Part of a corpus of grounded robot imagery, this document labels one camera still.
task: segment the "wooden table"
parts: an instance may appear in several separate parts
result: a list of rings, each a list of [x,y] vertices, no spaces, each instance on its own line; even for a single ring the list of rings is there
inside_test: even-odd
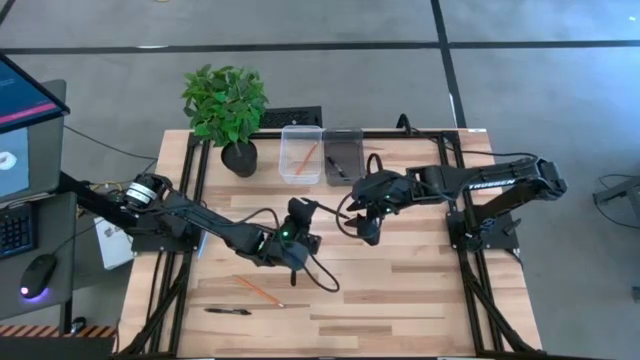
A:
[[[179,183],[188,131],[164,135],[157,173]],[[460,130],[463,150],[490,151],[484,131]],[[236,177],[211,151],[203,199],[211,209],[239,220],[258,208],[271,207],[280,219],[291,197],[309,197],[337,207],[348,188],[330,187],[322,178],[313,186],[287,185],[278,172],[279,140],[256,140],[258,171]],[[426,139],[365,140],[365,157],[380,154],[385,168],[439,164],[437,147]],[[493,163],[492,157],[465,155],[467,167]],[[196,171],[191,175],[191,192]],[[499,190],[474,193],[483,203]],[[184,312],[179,356],[434,356],[474,354],[458,259],[450,248],[444,204],[414,206],[390,216],[380,245],[347,238],[334,217],[316,211],[312,233],[322,236],[318,259],[338,278],[339,293],[318,289],[304,273],[289,285],[286,268],[257,268],[210,236],[202,257],[194,260]],[[269,215],[255,222],[273,226]],[[487,267],[498,308],[531,346],[540,347],[520,265],[504,251],[487,251]],[[121,347],[145,322],[156,254],[135,259],[120,322]],[[311,272],[332,283],[309,261]],[[233,280],[241,275],[286,304],[281,309]],[[252,316],[209,314],[205,307],[246,308]],[[485,346],[490,333],[479,305]],[[161,349],[166,349],[168,326]]]

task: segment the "computer monitor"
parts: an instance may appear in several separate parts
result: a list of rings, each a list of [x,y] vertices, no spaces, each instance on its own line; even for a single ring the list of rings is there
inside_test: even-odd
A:
[[[69,114],[69,108],[0,54],[0,134]]]

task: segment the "pencil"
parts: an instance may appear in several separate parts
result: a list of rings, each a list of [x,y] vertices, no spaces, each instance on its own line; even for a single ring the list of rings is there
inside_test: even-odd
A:
[[[242,276],[239,275],[235,275],[234,276],[236,281],[241,283],[242,285],[248,287],[249,289],[255,291],[258,293],[258,295],[262,296],[263,298],[267,299],[269,302],[278,305],[280,307],[284,307],[284,304],[282,304],[278,299],[274,298],[273,296],[267,294],[266,292],[262,291],[260,288],[258,288],[257,286],[253,285],[252,283],[248,282],[247,280],[245,280]]]
[[[309,159],[311,158],[311,154],[313,154],[313,151],[316,149],[316,147],[318,147],[317,141],[315,144],[313,144],[313,146],[311,147],[311,150],[309,150],[309,152],[307,153],[307,156],[305,156],[304,161],[302,161],[302,164],[300,164],[300,166],[298,167],[298,170],[296,170],[296,175],[300,175],[304,167],[309,162]]]

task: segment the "keyboard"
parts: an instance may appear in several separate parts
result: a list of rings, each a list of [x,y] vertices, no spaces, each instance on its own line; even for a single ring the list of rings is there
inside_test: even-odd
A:
[[[0,211],[0,259],[36,248],[31,204]]]

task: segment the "black floor stripe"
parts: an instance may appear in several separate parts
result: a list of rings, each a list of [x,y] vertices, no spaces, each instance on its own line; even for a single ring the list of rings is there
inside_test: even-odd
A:
[[[451,95],[451,101],[453,103],[455,125],[458,128],[466,128],[467,120],[464,117],[464,110],[462,109],[462,98],[460,96],[460,89],[458,88],[458,81],[456,80],[456,72],[453,67],[453,59],[451,58],[449,41],[447,39],[447,29],[444,25],[444,17],[442,16],[440,2],[438,0],[431,0],[431,8],[433,9],[433,18],[436,23],[436,30],[438,31],[438,42],[440,45],[440,52],[442,53],[444,75],[447,80],[447,87],[449,88],[449,94]]]
[[[588,49],[640,47],[640,40],[578,40],[578,41],[454,41],[451,49]]]
[[[7,55],[84,55],[319,50],[417,50],[438,48],[439,45],[437,42],[331,42],[297,44],[170,45],[159,47],[6,48],[0,49],[0,51]]]
[[[2,26],[4,19],[6,19],[7,15],[9,15],[9,10],[11,10],[11,7],[15,2],[16,0],[7,0],[7,2],[4,3],[2,10],[0,10],[0,26]]]

